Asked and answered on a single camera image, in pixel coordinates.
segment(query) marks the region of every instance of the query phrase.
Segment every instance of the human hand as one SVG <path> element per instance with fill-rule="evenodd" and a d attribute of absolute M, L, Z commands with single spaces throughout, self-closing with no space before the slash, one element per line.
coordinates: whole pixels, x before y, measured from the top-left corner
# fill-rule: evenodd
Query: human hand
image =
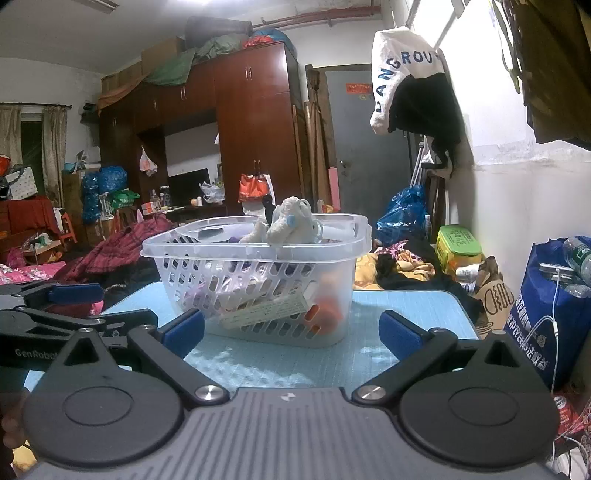
<path fill-rule="evenodd" d="M 25 432 L 22 428 L 22 407 L 29 391 L 24 388 L 16 405 L 2 412 L 2 430 L 4 445 L 10 449 L 19 448 L 25 443 Z"/>

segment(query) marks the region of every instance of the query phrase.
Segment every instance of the orange plastic stool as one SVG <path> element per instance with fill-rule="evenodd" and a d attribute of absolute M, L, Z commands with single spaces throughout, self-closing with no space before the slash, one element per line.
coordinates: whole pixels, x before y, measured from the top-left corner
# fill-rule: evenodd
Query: orange plastic stool
<path fill-rule="evenodd" d="M 77 244 L 78 240 L 76 239 L 76 234 L 74 233 L 74 229 L 72 228 L 72 222 L 70 221 L 70 215 L 66 213 L 64 213 L 61 216 L 61 222 L 64 228 L 64 234 L 60 235 L 60 240 L 61 243 L 64 245 L 64 248 L 66 248 L 66 240 L 68 238 L 71 238 L 72 241 Z"/>

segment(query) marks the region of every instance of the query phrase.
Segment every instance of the red door sticker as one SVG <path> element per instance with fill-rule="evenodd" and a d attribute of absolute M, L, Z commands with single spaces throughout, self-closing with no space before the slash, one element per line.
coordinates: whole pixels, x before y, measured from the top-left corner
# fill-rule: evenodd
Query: red door sticker
<path fill-rule="evenodd" d="M 371 83 L 347 83 L 347 93 L 372 93 Z"/>

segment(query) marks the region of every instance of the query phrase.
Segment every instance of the white plush toy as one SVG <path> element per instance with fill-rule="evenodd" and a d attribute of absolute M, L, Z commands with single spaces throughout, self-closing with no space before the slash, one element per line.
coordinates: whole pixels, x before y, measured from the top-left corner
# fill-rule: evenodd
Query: white plush toy
<path fill-rule="evenodd" d="M 271 226 L 264 216 L 255 229 L 240 240 L 241 243 L 269 243 L 271 245 L 313 244 L 322 241 L 322 224 L 312 215 L 306 200 L 298 197 L 285 199 L 275 208 Z"/>

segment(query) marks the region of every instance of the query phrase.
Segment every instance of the yellow plastic container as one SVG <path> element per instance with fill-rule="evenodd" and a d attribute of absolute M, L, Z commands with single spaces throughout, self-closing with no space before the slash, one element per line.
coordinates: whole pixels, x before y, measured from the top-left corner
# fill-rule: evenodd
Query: yellow plastic container
<path fill-rule="evenodd" d="M 465 227 L 444 225 L 437 235 L 437 258 L 443 271 L 456 277 L 456 269 L 482 262 L 482 247 Z"/>

